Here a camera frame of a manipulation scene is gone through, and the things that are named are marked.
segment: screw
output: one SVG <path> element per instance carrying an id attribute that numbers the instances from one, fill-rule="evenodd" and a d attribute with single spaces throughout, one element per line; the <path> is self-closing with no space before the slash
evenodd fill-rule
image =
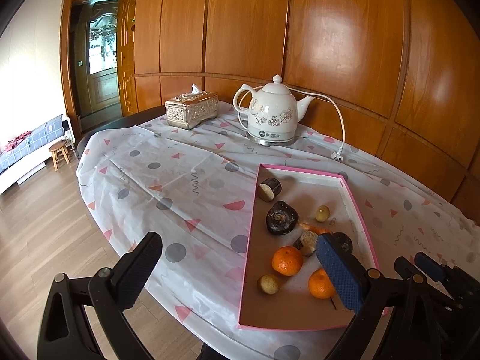
<path id="1" fill-rule="evenodd" d="M 415 274 L 415 275 L 413 275 L 413 281 L 415 283 L 421 284 L 421 283 L 423 283 L 423 277 L 419 274 Z"/>
<path id="2" fill-rule="evenodd" d="M 98 276 L 101 278 L 108 278 L 110 276 L 110 268 L 102 268 L 98 272 Z"/>
<path id="3" fill-rule="evenodd" d="M 370 269 L 368 271 L 369 278 L 378 279 L 380 277 L 380 272 L 376 269 Z"/>
<path id="4" fill-rule="evenodd" d="M 60 273 L 60 274 L 56 274 L 53 280 L 56 283 L 60 283 L 64 278 L 65 278 L 65 274 Z"/>

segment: ornate tissue box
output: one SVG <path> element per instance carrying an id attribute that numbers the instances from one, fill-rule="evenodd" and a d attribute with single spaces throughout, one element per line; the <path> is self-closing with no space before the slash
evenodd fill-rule
<path id="1" fill-rule="evenodd" d="M 191 130 L 218 116 L 218 95 L 213 92 L 184 93 L 165 102 L 169 125 Z"/>

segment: kettle handle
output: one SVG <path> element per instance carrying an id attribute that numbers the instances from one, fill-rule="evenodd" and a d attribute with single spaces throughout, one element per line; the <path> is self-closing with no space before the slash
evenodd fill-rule
<path id="1" fill-rule="evenodd" d="M 244 91 L 250 91 L 252 95 L 255 95 L 255 93 L 256 93 L 256 90 L 253 89 L 250 85 L 243 84 L 240 87 L 240 89 L 237 91 L 237 93 L 235 93 L 235 96 L 233 96 L 233 107 L 235 108 L 235 111 L 237 111 L 239 114 L 247 115 L 249 110 L 248 109 L 241 109 L 238 105 L 239 95 L 240 95 L 240 93 L 242 93 Z"/>

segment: wooden floor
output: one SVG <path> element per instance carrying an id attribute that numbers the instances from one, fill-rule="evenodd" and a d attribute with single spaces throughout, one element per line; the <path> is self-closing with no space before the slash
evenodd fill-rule
<path id="1" fill-rule="evenodd" d="M 64 161 L 47 167 L 21 186 L 0 195 L 0 317 L 30 359 L 37 358 L 37 336 L 53 277 L 92 276 L 119 259 L 88 214 L 75 169 Z M 116 359 L 87 307 L 93 331 L 107 359 Z M 156 359 L 194 360 L 201 341 L 143 290 L 125 315 Z"/>

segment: stool leg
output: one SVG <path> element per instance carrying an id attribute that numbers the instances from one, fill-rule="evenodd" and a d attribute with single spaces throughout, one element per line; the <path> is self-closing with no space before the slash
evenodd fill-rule
<path id="1" fill-rule="evenodd" d="M 53 160 L 53 167 L 55 168 L 55 171 L 58 171 L 57 167 L 57 153 L 52 151 L 52 160 Z"/>
<path id="2" fill-rule="evenodd" d="M 70 164 L 70 160 L 68 159 L 68 150 L 65 146 L 62 147 L 61 152 L 63 154 L 63 158 L 67 162 L 67 164 Z"/>

